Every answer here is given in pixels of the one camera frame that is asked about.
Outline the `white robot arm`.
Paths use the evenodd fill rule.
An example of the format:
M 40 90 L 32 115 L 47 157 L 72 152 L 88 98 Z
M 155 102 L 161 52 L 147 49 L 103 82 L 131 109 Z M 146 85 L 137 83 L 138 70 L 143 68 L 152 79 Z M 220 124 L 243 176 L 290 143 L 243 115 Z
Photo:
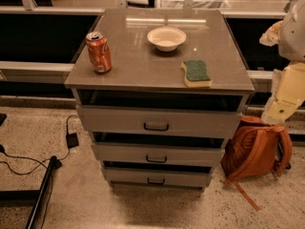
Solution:
M 282 71 L 274 71 L 272 96 L 262 120 L 283 123 L 305 101 L 305 0 L 295 2 L 283 20 L 270 26 L 260 37 L 265 46 L 278 45 L 278 53 L 290 61 Z

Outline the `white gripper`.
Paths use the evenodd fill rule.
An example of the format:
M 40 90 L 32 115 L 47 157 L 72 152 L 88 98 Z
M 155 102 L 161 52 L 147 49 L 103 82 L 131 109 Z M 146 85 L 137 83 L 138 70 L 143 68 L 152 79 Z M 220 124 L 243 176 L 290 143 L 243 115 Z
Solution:
M 283 71 L 274 70 L 272 95 L 261 119 L 267 124 L 284 123 L 305 101 L 305 63 L 291 62 Z

